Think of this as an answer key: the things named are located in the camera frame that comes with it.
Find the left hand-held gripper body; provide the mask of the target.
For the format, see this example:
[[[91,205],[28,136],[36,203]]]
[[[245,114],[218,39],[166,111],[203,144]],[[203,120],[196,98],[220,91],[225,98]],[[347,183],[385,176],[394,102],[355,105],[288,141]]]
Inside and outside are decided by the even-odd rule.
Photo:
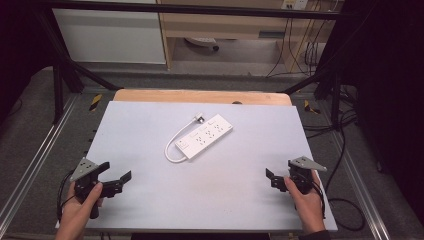
[[[76,166],[70,182],[74,184],[74,195],[80,203],[84,203],[92,190],[99,184],[99,168],[99,165],[87,158],[82,158]]]

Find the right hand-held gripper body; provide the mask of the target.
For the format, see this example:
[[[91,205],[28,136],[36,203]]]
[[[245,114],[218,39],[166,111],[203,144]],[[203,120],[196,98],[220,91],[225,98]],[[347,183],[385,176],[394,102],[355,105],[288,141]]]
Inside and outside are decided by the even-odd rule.
[[[295,183],[298,190],[302,194],[306,195],[313,188],[312,170],[326,172],[327,168],[306,156],[298,157],[292,160],[296,162],[295,164],[298,166],[298,168],[289,170],[290,178]]]

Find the white power strip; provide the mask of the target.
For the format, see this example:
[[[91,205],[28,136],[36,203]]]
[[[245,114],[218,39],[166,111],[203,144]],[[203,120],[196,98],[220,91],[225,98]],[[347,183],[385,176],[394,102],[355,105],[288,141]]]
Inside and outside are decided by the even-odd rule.
[[[178,140],[175,145],[187,159],[193,159],[232,130],[233,125],[221,115],[216,114]]]

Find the person's right hand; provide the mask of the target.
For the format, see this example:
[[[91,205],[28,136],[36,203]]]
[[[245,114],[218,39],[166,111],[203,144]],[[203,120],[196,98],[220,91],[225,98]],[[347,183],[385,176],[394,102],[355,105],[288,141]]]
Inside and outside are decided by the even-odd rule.
[[[288,176],[284,177],[284,182],[294,201],[304,233],[313,234],[325,230],[322,202],[318,192],[311,190],[306,195],[302,194]]]

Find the person's left hand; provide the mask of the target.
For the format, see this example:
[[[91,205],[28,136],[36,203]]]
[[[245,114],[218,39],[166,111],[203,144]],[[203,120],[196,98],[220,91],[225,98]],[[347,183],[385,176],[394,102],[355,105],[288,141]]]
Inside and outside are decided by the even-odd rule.
[[[100,206],[100,195],[103,189],[102,183],[97,183],[83,203],[75,197],[75,184],[69,187],[67,196],[70,200],[64,205],[62,218],[57,230],[55,240],[83,240],[86,224],[94,205]]]

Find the yellow black tape strip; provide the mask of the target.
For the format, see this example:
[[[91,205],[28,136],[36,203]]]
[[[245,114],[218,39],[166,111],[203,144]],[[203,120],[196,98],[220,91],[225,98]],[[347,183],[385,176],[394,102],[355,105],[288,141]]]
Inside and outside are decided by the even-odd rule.
[[[304,110],[314,114],[321,114],[321,111],[319,109],[313,108],[308,100],[304,100]]]
[[[97,108],[97,106],[98,106],[98,104],[99,104],[99,102],[100,102],[101,98],[102,98],[102,94],[97,94],[97,95],[93,98],[93,100],[92,100],[92,102],[91,102],[91,104],[90,104],[90,107],[89,107],[89,111],[95,111],[95,110],[96,110],[96,108]]]

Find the wooden board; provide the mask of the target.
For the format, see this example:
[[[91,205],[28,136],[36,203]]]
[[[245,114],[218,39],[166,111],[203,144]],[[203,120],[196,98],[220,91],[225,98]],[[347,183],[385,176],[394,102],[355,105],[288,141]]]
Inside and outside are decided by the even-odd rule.
[[[215,104],[233,104],[234,102],[240,102],[245,105],[292,105],[292,101],[287,94],[252,91],[121,89],[116,92],[113,100],[130,102],[185,102]]]

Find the black curtain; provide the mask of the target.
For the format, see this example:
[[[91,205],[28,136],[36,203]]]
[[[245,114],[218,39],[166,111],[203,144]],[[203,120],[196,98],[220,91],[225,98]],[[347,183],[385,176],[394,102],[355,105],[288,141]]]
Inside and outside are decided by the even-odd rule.
[[[320,64],[342,64],[378,161],[424,223],[424,0],[345,0]]]
[[[31,0],[0,0],[0,125],[32,76],[57,63]]]

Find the white cabinet panel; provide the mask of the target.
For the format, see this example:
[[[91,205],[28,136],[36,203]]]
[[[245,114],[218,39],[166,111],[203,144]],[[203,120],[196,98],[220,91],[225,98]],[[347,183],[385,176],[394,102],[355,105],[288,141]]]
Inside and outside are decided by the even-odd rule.
[[[154,13],[53,10],[71,58],[78,62],[166,62]]]

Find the white object under cabinet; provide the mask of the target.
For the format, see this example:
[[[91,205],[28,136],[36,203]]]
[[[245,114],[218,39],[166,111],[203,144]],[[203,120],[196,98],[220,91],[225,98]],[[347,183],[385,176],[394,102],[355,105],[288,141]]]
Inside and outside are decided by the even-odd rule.
[[[219,46],[214,38],[186,38],[186,41],[197,46],[211,48],[213,51],[219,50]]]

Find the light wooden cabinet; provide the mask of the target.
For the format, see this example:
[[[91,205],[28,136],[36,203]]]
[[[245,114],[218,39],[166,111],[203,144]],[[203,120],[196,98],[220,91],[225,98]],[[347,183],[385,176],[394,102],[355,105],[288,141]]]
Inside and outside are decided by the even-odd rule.
[[[159,4],[247,7],[282,10],[283,0],[156,0]],[[304,10],[327,11],[330,0],[308,0]],[[333,20],[278,19],[263,17],[167,14],[159,15],[167,65],[172,65],[178,38],[275,40],[283,51],[289,72],[299,69],[301,53],[309,43],[328,41]]]

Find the aluminium floor rail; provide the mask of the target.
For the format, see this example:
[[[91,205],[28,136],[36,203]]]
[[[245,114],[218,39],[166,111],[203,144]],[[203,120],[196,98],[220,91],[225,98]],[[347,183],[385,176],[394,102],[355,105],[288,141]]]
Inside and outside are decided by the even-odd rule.
[[[32,183],[34,182],[34,179],[38,175],[52,147],[54,146],[57,138],[59,137],[63,127],[65,126],[69,116],[71,115],[75,103],[78,99],[79,94],[72,94],[69,97],[63,108],[63,115],[59,118],[57,123],[53,124],[50,127],[48,134],[43,139],[43,142],[37,149],[37,152],[31,159],[31,162],[26,168],[26,171],[20,178],[17,186],[8,198],[5,206],[0,211],[0,238],[6,233],[9,225],[15,217]]]
[[[340,132],[333,132],[332,137],[341,153],[341,163],[344,166],[346,175],[352,185],[353,191],[358,199],[359,205],[364,213],[367,224],[375,240],[390,240],[390,234],[382,220],[377,207],[362,179],[359,171],[354,165],[353,159],[344,145],[345,141]]]

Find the white wall socket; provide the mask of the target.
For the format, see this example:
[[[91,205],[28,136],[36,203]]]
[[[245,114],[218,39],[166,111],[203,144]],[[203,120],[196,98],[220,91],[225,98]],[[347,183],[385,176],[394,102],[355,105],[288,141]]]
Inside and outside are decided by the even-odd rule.
[[[288,10],[304,10],[308,0],[283,0],[281,8]]]

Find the black metal frame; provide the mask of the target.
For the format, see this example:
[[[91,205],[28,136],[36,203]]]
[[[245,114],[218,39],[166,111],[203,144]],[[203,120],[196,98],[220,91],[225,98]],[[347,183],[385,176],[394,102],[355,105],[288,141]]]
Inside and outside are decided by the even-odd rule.
[[[350,15],[337,12],[318,12],[301,10],[273,10],[246,7],[224,7],[205,5],[181,5],[181,4],[157,4],[157,3],[128,3],[128,2],[100,2],[100,1],[77,1],[77,0],[34,0],[29,3],[35,18],[41,29],[48,38],[49,47],[52,49],[52,56],[55,61],[54,82],[55,82],[55,118],[58,122],[63,110],[63,97],[61,89],[61,78],[64,78],[72,92],[81,92],[84,89],[77,72],[88,77],[92,81],[100,84],[108,90],[120,90],[116,86],[107,82],[80,64],[76,63],[65,49],[66,44],[61,43],[62,35],[55,32],[51,21],[46,17],[45,12],[55,9],[72,10],[95,10],[95,11],[116,11],[116,12],[146,12],[146,13],[167,13],[167,14],[192,14],[192,15],[223,15],[223,16],[243,16],[243,17],[263,17],[263,18],[288,18],[288,19],[317,19],[317,20],[342,20],[349,19]]]

